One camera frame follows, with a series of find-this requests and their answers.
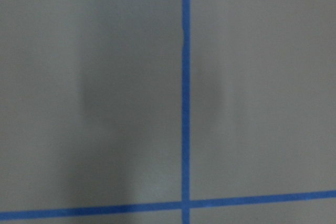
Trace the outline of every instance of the horizontal blue line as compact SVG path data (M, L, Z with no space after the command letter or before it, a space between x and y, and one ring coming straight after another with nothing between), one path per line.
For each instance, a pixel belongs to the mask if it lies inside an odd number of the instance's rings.
M224 207L224 206L277 203L277 202L326 199L326 198L336 198L336 190L314 191L311 193L297 193L297 194L279 194L279 195L251 196L251 197L192 200L190 202L190 207L191 208Z
M235 197L235 198L221 198L221 199L191 200L188 206L190 208L225 207L225 206L265 204L265 203L327 199L327 198L336 198L336 190L314 191L311 193L297 193L297 194L279 194L279 195L264 195L264 196ZM179 210L179 209L182 209L182 203L180 201L173 201L173 202L119 205L119 206L13 211L13 212L0 212L0 221L89 216L89 215L108 215L108 214L122 214L128 212L148 212L148 211Z
M133 204L133 205L119 205L119 206L103 206L103 207L13 211L13 212L0 212L0 221L54 218L54 217L73 217L73 216L87 216L87 215L122 214L126 212L176 210L180 208L181 208L181 202L163 202L163 203Z

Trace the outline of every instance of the gray floor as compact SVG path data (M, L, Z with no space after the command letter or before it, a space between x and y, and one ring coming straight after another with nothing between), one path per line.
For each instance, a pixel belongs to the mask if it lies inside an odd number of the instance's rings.
M336 189L335 0L192 0L191 198ZM181 0L0 0L0 211L181 200ZM191 223L334 223L335 200ZM181 223L180 211L10 223Z

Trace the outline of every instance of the blue stripe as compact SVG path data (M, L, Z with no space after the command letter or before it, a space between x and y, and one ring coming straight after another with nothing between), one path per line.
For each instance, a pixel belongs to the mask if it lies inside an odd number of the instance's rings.
M190 0L182 0L182 223L190 223Z
M127 212L147 212L181 209L181 202L163 202L104 207L84 207L52 210L0 212L0 221L88 215L122 214Z
M314 191L311 193L297 193L297 194L280 194L280 195L252 196L252 197L193 200L191 201L190 207L191 208L224 207L224 206L277 203L277 202L326 199L326 198L336 198L336 190Z

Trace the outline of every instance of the vertical blue line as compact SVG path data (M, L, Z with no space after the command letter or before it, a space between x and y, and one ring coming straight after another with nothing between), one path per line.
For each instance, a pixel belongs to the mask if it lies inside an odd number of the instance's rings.
M182 0L182 223L190 223L190 0Z

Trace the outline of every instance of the blue line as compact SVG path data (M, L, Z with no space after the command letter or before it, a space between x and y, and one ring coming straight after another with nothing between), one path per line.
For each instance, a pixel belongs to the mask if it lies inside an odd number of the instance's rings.
M181 202L175 201L175 202L149 203L149 204L104 206L104 207L83 207L83 208L51 209L51 210L13 211L13 212L0 212L0 221L88 216L88 215L122 214L122 213L127 213L127 212L147 212L147 211L176 210L176 209L181 209Z
M193 200L190 203L190 207L191 208L224 207L224 206L277 203L277 202L327 199L327 198L336 198L336 190L314 191L311 193L297 193L297 194L280 194L280 195L264 195L264 196L237 197L237 198Z
M182 0L182 223L190 223L190 0Z

